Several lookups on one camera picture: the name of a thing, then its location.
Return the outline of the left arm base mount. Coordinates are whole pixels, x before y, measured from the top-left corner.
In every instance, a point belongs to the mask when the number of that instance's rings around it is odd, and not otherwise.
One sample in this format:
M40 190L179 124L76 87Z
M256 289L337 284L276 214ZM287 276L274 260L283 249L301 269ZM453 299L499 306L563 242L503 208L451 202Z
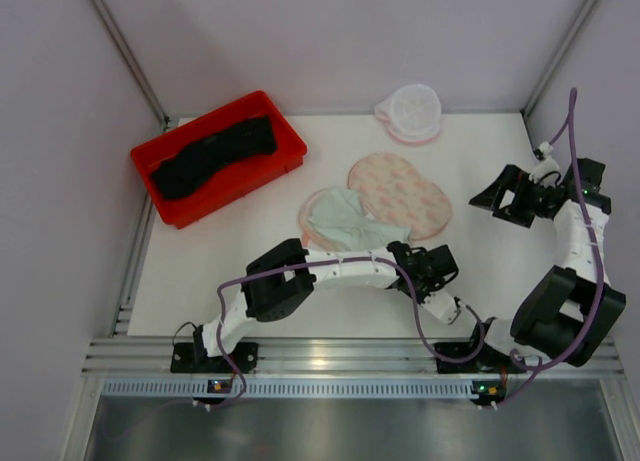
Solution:
M229 357L240 372L249 373L257 365L258 344L240 342ZM177 374L229 374L233 368L223 356L208 357L201 346L181 342L173 346L169 371Z

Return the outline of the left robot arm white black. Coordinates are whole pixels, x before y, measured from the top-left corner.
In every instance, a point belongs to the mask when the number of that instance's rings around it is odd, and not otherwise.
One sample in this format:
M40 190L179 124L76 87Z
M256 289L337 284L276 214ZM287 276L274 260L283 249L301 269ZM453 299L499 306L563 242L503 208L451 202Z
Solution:
M243 277L217 288L220 314L195 328L194 357L208 361L231 353L255 324L292 315L321 290L396 290L450 325L459 316L460 306L446 286L458 274L446 245L429 251L393 241L372 251L330 252L307 249L300 239L288 239L250 263Z

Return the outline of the floral pink laundry bag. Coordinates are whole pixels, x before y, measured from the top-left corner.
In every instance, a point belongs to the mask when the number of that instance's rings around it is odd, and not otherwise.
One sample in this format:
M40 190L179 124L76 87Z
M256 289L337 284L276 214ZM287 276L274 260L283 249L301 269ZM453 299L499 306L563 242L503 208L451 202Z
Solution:
M376 220L409 228L409 244L439 235L452 218L451 203L441 188L397 154L378 152L360 159L341 188L356 191L365 213ZM319 247L301 231L305 247Z

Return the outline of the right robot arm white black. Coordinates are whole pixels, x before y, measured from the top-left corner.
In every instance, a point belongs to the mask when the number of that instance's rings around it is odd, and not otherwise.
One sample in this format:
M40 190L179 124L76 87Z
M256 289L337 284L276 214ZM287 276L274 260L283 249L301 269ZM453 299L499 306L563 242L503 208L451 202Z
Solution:
M604 164L581 158L559 184L531 176L509 164L470 200L493 217L530 227L536 218L556 231L553 266L510 321L489 325L486 343L505 355L541 352L580 367L593 355L626 306L625 295L610 286L604 269L604 228L611 200L601 194Z

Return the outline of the pale green bra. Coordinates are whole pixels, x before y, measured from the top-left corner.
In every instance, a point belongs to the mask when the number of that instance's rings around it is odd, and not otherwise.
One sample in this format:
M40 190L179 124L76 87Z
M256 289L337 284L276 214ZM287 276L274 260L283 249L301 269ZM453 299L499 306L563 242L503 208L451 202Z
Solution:
M359 194L332 187L312 195L299 212L310 242L327 251L366 251L409 241L410 229L385 224L365 213Z

